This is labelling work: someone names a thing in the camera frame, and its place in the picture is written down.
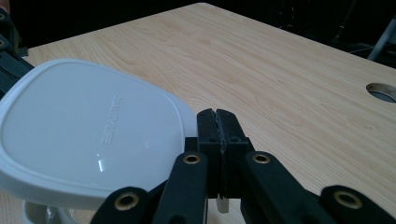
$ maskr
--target dark background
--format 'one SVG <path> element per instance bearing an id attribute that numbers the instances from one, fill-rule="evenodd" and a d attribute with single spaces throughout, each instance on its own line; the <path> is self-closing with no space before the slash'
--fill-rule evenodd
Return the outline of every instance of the dark background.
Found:
<path id="1" fill-rule="evenodd" d="M 362 57 L 370 53 L 362 49 L 372 47 L 396 15 L 395 0 L 206 2 Z M 193 3 L 197 1 L 10 0 L 10 16 L 21 46 L 31 48 Z M 340 33 L 341 25 L 345 28 Z M 394 63 L 393 52 L 393 46 L 387 46 L 388 63 Z"/>

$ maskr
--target black plastic part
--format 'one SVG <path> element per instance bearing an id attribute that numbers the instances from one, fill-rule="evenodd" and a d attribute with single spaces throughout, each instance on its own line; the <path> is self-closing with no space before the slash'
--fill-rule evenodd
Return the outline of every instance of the black plastic part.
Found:
<path id="1" fill-rule="evenodd" d="M 243 172 L 251 194 L 270 223 L 335 223 L 271 154 L 248 153 Z"/>
<path id="2" fill-rule="evenodd" d="M 184 151 L 198 151 L 198 140 L 196 137 L 186 137 L 184 140 Z"/>
<path id="3" fill-rule="evenodd" d="M 201 111 L 197 115 L 198 151 L 207 156 L 210 170 L 208 181 L 208 197 L 217 198 L 220 192 L 221 154 L 216 114 L 212 109 Z"/>
<path id="4" fill-rule="evenodd" d="M 216 111 L 216 122 L 218 124 L 221 139 L 222 155 L 222 189 L 220 196 L 225 198 L 240 198 L 243 187 L 243 176 L 241 164 L 245 155 L 252 150 L 236 115 L 218 109 Z"/>
<path id="5" fill-rule="evenodd" d="M 177 157 L 152 223 L 206 223 L 207 166 L 206 156 L 199 152 Z"/>
<path id="6" fill-rule="evenodd" d="M 128 203 L 136 205 L 132 208 L 122 210 L 117 207 L 121 204 L 121 208 L 127 207 Z M 149 204 L 149 194 L 143 189 L 127 187 L 119 189 L 110 194 L 102 206 L 95 213 L 91 224 L 141 224 L 144 223 L 146 209 Z"/>
<path id="7" fill-rule="evenodd" d="M 15 83 L 34 67 L 22 56 L 27 49 L 20 49 L 21 37 L 9 15 L 0 8 L 0 99 Z"/>
<path id="8" fill-rule="evenodd" d="M 393 224 L 396 220 L 372 200 L 354 189 L 330 186 L 320 193 L 319 203 L 344 224 Z"/>
<path id="9" fill-rule="evenodd" d="M 270 223 L 249 186 L 245 186 L 243 191 L 240 209 L 245 223 L 247 224 Z"/>

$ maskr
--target wood grain surface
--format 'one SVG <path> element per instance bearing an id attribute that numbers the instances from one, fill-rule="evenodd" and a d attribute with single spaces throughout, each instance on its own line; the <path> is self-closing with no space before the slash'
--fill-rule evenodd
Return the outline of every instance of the wood grain surface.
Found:
<path id="1" fill-rule="evenodd" d="M 356 189 L 396 217 L 396 70 L 208 4 L 194 4 L 30 49 L 26 60 L 77 58 L 170 91 L 198 113 L 229 110 L 256 150 L 276 156 L 319 194 Z M 0 223 L 21 223 L 21 200 L 0 194 Z M 244 223 L 237 200 L 208 223 Z"/>

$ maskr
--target screw hole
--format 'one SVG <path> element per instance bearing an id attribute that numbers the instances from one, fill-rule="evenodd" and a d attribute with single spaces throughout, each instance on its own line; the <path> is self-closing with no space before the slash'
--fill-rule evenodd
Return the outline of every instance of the screw hole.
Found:
<path id="1" fill-rule="evenodd" d="M 187 155 L 183 158 L 183 161 L 187 164 L 196 164 L 201 161 L 201 158 L 196 155 Z"/>
<path id="2" fill-rule="evenodd" d="M 256 154 L 253 156 L 253 160 L 257 163 L 265 164 L 265 163 L 270 162 L 271 159 L 265 155 Z"/>
<path id="3" fill-rule="evenodd" d="M 348 208 L 360 209 L 363 206 L 363 203 L 355 194 L 346 191 L 336 191 L 334 198 L 338 203 Z"/>
<path id="4" fill-rule="evenodd" d="M 127 192 L 120 195 L 114 203 L 119 211 L 126 211 L 135 207 L 139 203 L 139 196 L 133 192 Z"/>

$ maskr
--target light wood tabletop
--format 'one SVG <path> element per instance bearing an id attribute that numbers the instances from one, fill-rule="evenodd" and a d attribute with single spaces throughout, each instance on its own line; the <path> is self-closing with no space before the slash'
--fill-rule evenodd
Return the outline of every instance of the light wood tabletop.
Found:
<path id="1" fill-rule="evenodd" d="M 256 150 L 276 156 L 308 190 L 356 189 L 396 217 L 396 70 L 200 3 L 29 49 L 143 78 L 198 113 L 229 110 Z M 394 89 L 387 88 L 389 94 Z M 21 199 L 0 193 L 0 223 L 21 223 Z M 208 223 L 244 223 L 209 204 Z"/>

